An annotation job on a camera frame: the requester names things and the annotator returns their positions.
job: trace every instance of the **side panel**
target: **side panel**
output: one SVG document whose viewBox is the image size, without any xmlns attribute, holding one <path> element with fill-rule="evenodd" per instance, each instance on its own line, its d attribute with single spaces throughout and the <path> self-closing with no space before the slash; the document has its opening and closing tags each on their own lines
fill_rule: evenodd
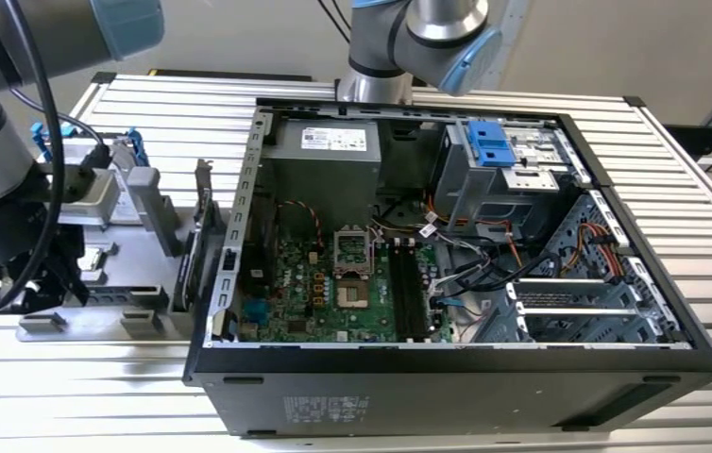
<svg viewBox="0 0 712 453">
<path fill-rule="evenodd" d="M 638 373 L 196 375 L 229 432 L 456 435 L 619 428 L 699 375 Z"/>
</svg>

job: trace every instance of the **connector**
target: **connector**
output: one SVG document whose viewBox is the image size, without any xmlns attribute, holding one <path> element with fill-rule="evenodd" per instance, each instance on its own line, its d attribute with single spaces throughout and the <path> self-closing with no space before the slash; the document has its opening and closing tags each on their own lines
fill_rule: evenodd
<svg viewBox="0 0 712 453">
<path fill-rule="evenodd" d="M 600 234 L 590 238 L 590 243 L 607 244 L 607 243 L 618 243 L 618 241 L 615 240 L 615 237 L 611 234 Z"/>
</svg>

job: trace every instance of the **white label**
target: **white label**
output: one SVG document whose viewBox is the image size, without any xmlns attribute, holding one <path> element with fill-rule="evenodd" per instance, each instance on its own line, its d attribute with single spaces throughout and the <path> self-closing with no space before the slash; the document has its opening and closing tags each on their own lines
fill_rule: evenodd
<svg viewBox="0 0 712 453">
<path fill-rule="evenodd" d="M 301 149 L 367 151 L 367 132 L 363 129 L 307 127 L 301 131 Z"/>
<path fill-rule="evenodd" d="M 284 396 L 289 423 L 357 423 L 368 410 L 368 396 Z"/>
<path fill-rule="evenodd" d="M 439 216 L 436 215 L 436 213 L 429 210 L 425 214 L 425 220 L 428 221 L 428 223 L 431 224 L 432 222 L 435 222 L 437 218 Z"/>
<path fill-rule="evenodd" d="M 420 230 L 419 230 L 419 236 L 423 238 L 428 238 L 435 233 L 435 226 L 433 224 L 427 224 Z"/>
</svg>

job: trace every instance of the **circuit board chip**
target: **circuit board chip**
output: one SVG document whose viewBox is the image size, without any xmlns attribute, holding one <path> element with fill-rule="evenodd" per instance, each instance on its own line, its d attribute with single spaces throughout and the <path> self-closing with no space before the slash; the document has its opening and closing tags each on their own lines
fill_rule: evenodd
<svg viewBox="0 0 712 453">
<path fill-rule="evenodd" d="M 368 283 L 355 279 L 339 280 L 336 285 L 336 305 L 340 309 L 367 309 Z"/>
<path fill-rule="evenodd" d="M 288 333 L 305 333 L 307 332 L 307 322 L 301 319 L 296 321 L 288 321 Z"/>
</svg>

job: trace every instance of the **motherboard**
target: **motherboard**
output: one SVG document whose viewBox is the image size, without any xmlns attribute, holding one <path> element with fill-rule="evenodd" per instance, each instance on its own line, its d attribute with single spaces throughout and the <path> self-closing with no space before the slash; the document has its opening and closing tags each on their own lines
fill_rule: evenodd
<svg viewBox="0 0 712 453">
<path fill-rule="evenodd" d="M 451 341 L 445 313 L 432 313 L 424 302 L 427 284 L 437 276 L 433 249 L 420 244 L 400 248 L 387 243 L 367 243 L 363 247 L 345 236 L 336 253 L 332 250 L 320 253 L 312 241 L 280 239 L 271 296 L 245 301 L 240 340 L 261 343 L 404 342 L 401 329 L 397 335 L 397 318 L 401 326 L 411 313 L 405 312 L 408 308 L 401 312 L 395 310 L 395 286 L 401 285 L 399 278 L 409 276 L 391 273 L 392 268 L 397 272 L 391 255 L 404 253 L 413 259 L 411 281 L 417 285 L 412 303 L 419 305 L 411 311 L 416 316 L 421 313 L 431 341 Z M 341 263 L 360 272 L 343 272 Z"/>
</svg>

